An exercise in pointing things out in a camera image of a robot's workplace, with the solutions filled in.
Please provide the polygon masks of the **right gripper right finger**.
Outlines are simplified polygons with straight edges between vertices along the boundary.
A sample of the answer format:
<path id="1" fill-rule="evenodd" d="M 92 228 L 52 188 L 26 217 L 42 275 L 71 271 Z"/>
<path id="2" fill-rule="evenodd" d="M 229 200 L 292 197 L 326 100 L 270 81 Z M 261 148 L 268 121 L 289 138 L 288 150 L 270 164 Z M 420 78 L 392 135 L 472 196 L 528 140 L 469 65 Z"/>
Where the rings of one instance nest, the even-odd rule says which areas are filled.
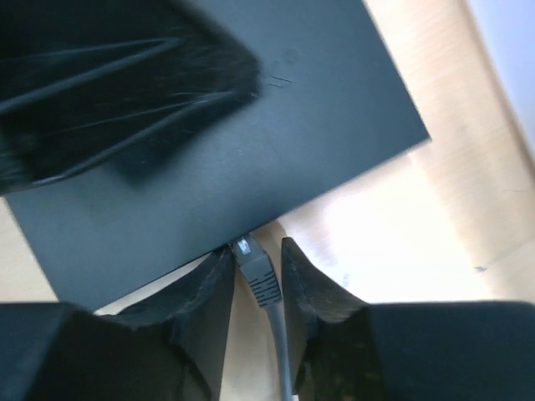
<path id="1" fill-rule="evenodd" d="M 531 400 L 528 302 L 371 304 L 282 241 L 293 391 L 302 400 Z"/>

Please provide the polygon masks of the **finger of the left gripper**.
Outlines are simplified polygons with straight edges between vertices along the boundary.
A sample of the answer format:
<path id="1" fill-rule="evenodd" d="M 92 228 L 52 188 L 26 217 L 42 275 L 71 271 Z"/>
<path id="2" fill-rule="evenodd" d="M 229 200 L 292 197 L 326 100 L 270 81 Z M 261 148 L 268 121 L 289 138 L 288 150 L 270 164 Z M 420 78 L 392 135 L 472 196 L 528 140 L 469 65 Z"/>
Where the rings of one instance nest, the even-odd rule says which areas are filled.
<path id="1" fill-rule="evenodd" d="M 1 4 L 1 192 L 79 175 L 257 96 L 260 64 L 187 1 Z"/>

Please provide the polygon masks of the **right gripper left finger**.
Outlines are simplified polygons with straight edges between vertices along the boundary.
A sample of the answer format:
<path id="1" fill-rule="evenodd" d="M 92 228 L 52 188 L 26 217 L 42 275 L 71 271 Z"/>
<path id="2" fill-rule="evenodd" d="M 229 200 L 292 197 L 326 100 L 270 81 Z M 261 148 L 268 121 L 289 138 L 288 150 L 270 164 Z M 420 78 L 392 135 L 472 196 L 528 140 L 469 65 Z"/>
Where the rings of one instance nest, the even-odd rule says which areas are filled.
<path id="1" fill-rule="evenodd" d="M 115 315 L 4 303 L 2 399 L 219 399 L 234 279 L 225 247 Z"/>

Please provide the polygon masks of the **black network switch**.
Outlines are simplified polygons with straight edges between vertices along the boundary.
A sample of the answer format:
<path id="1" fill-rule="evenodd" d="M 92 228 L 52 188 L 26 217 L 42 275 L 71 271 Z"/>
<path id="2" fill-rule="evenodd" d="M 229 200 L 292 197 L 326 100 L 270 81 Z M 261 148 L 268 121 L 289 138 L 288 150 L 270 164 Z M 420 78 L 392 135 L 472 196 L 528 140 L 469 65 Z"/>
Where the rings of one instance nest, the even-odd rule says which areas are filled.
<path id="1" fill-rule="evenodd" d="M 187 1 L 260 64 L 256 97 L 5 195 L 56 297 L 96 310 L 418 145 L 361 1 Z"/>

